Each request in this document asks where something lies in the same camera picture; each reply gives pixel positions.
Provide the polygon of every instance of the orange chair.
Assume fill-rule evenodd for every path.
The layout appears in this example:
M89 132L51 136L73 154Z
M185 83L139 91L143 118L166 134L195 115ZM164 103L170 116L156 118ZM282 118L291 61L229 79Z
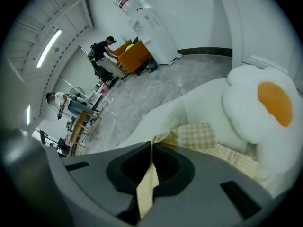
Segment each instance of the orange chair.
M145 45L138 41L127 51L126 48L132 44L131 40L126 41L118 49L115 50L118 56L117 66L122 64L125 66L125 70L128 72L135 72L145 61L150 57L149 51L146 49Z

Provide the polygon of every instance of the egg yolk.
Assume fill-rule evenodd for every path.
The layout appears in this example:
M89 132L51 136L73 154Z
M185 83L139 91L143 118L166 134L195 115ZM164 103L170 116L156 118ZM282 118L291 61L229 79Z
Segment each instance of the egg yolk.
M272 82L260 83L258 98L282 126L287 127L290 124L293 118L292 104L280 86Z

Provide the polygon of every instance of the fried egg pillow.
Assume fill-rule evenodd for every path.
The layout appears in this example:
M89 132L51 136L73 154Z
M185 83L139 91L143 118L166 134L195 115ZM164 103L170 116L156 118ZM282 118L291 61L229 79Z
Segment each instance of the fried egg pillow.
M260 165L273 173L288 171L303 145L303 100L293 81L272 67L244 65L231 70L223 107L236 132L257 144Z

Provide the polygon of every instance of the red label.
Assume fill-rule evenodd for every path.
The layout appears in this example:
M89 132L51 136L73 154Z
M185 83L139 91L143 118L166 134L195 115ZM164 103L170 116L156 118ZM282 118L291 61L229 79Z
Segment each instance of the red label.
M123 1L120 3L119 7L122 8L123 5L124 5L127 1L129 1L129 0L123 0Z

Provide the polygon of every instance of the gray floor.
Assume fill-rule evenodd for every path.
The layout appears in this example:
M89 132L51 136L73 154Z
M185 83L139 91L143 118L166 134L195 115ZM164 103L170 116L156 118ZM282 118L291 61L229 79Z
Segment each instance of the gray floor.
M169 102L210 80L226 77L232 59L214 55L186 55L172 66L159 66L153 73L140 77L132 74L111 89L108 102L95 126L97 136L85 140L87 149L79 154L91 154L115 149L135 130L142 118L157 106Z

